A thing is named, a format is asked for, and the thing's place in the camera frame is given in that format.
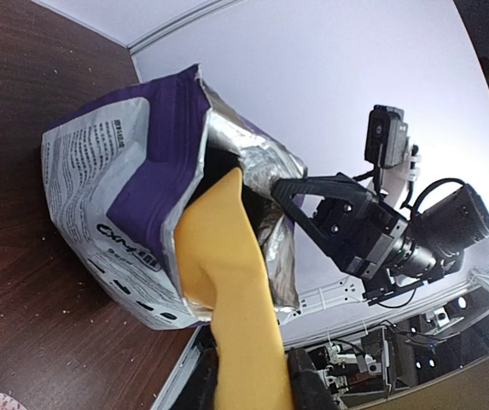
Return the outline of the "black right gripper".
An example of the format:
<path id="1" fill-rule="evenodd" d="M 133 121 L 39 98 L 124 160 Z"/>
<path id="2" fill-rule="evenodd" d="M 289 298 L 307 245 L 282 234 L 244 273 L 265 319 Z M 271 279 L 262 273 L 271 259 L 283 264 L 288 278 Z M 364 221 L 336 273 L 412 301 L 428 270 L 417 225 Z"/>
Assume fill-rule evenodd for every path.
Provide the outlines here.
<path id="1" fill-rule="evenodd" d="M 271 196 L 341 272 L 362 281 L 371 306 L 440 277 L 440 258 L 410 222 L 343 173 L 279 179 Z"/>

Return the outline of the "yellow plastic food scoop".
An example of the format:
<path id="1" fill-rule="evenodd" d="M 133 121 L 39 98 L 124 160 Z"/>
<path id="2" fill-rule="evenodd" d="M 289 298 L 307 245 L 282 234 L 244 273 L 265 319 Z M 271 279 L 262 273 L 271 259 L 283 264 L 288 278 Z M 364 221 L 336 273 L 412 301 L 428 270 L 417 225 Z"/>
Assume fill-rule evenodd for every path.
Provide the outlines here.
<path id="1" fill-rule="evenodd" d="M 185 209 L 174 239 L 184 296 L 212 309 L 214 408 L 293 408 L 265 261 L 242 203 L 240 168 Z"/>

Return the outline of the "purple puppy food bag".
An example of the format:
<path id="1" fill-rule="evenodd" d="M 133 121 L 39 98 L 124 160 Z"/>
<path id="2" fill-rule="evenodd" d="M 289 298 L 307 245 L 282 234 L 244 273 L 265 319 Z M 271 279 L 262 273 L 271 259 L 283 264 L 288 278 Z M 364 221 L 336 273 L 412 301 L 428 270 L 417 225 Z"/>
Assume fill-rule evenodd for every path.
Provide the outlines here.
<path id="1" fill-rule="evenodd" d="M 41 145 L 49 215 L 102 288 L 154 330 L 210 319 L 183 294 L 174 232 L 183 211 L 238 167 L 274 307 L 299 305 L 294 226 L 271 196 L 305 163 L 239 115 L 198 65 L 112 91 L 47 126 Z"/>

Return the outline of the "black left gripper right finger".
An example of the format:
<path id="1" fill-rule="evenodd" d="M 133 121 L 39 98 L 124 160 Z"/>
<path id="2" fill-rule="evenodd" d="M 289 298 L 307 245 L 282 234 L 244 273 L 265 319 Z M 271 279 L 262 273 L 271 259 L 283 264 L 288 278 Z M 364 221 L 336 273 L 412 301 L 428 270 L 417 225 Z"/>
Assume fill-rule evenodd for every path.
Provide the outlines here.
<path id="1" fill-rule="evenodd" d="M 288 374 L 295 409 L 339 409 L 304 349 L 293 348 L 288 352 Z"/>

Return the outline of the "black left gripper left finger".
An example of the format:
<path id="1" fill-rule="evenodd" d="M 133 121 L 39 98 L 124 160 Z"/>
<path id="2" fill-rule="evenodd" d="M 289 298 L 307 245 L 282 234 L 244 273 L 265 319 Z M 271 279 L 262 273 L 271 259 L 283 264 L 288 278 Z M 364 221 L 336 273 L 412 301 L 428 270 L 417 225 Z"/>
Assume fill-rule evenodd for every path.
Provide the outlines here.
<path id="1" fill-rule="evenodd" d="M 209 349 L 203 353 L 199 360 L 197 371 L 195 408 L 212 410 L 215 390 L 218 384 L 218 352 L 216 349 Z"/>

